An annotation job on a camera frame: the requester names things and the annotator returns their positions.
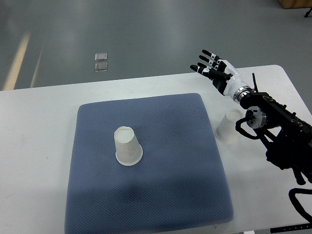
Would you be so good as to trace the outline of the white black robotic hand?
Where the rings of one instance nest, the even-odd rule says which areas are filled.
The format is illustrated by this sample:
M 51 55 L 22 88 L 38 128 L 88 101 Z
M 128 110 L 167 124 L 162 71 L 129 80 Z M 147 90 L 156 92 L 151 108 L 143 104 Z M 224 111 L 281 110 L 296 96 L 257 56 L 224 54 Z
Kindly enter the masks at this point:
M 202 62 L 191 65 L 190 68 L 211 80 L 222 95 L 239 103 L 244 94 L 252 92 L 251 87 L 242 80 L 241 74 L 227 60 L 207 50 L 202 50 L 199 58 Z

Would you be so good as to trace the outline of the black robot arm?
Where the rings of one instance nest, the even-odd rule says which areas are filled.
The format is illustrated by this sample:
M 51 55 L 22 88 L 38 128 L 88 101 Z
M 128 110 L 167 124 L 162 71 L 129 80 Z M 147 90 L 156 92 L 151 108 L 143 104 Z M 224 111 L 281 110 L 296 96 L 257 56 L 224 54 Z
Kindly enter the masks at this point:
M 235 129 L 247 138 L 261 140 L 267 149 L 267 161 L 281 170 L 292 169 L 297 184 L 311 181 L 311 125 L 257 88 L 241 87 L 234 99 L 246 110 Z

